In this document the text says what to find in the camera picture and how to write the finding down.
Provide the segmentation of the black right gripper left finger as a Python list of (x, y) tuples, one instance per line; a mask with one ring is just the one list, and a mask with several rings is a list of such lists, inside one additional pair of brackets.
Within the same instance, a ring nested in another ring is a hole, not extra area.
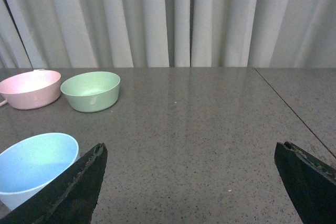
[(107, 157), (105, 144), (95, 145), (1, 223), (91, 223)]

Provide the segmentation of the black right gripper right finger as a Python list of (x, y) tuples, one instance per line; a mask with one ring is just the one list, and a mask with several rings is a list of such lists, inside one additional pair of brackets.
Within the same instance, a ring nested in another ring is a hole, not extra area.
[(277, 143), (274, 160), (303, 223), (335, 223), (335, 169), (290, 142)]

